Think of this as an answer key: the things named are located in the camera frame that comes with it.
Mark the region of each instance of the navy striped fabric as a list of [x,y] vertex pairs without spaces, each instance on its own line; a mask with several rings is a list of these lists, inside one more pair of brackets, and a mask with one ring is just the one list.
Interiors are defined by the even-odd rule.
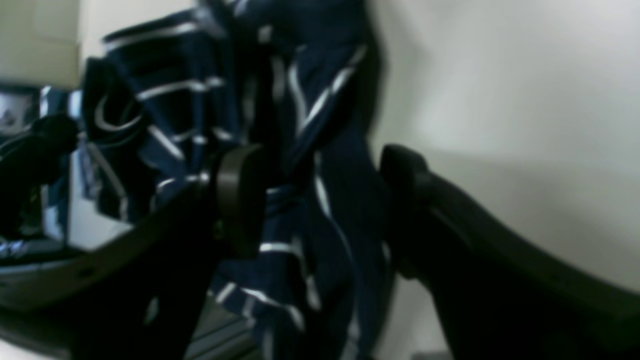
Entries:
[[392,274],[389,193],[356,101],[364,2],[199,3],[109,35],[107,58],[89,64],[99,208],[135,222],[197,181],[206,154],[265,144],[260,255],[222,262],[214,296],[247,317],[266,359],[367,358]]

